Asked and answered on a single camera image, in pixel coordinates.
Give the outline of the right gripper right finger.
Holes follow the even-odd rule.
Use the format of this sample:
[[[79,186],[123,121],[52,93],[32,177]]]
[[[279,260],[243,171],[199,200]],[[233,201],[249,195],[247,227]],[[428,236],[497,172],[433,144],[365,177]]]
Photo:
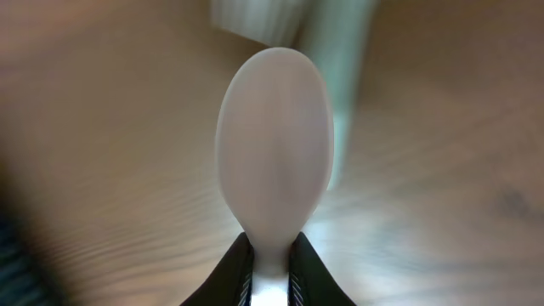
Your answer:
[[[303,232],[292,243],[288,276],[289,306],[355,306],[335,282]]]

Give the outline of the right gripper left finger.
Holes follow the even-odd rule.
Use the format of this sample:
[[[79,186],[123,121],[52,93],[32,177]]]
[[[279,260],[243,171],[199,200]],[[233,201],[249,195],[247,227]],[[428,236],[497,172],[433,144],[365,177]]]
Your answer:
[[[241,233],[203,284],[180,306],[250,306],[253,261],[252,245]]]

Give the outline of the white plastic spoon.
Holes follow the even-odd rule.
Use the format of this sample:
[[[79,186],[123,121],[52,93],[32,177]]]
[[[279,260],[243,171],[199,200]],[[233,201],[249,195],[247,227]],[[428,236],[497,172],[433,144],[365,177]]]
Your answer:
[[[332,175],[326,85],[291,48],[267,48],[236,72],[218,115],[218,185],[254,251],[252,305],[299,305],[289,253]]]

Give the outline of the pale green plastic fork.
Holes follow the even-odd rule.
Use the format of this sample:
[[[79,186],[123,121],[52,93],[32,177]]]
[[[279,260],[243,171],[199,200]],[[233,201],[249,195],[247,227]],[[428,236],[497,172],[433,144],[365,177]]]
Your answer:
[[[377,0],[320,0],[310,4],[298,49],[322,75],[331,101],[334,157],[331,179],[340,181],[349,147],[360,73]]]

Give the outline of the white plastic fork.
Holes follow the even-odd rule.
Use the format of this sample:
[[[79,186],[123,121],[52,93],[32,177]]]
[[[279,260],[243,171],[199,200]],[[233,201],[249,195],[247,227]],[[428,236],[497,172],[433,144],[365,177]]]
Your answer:
[[[212,0],[211,21],[267,46],[289,47],[309,4],[309,0]]]

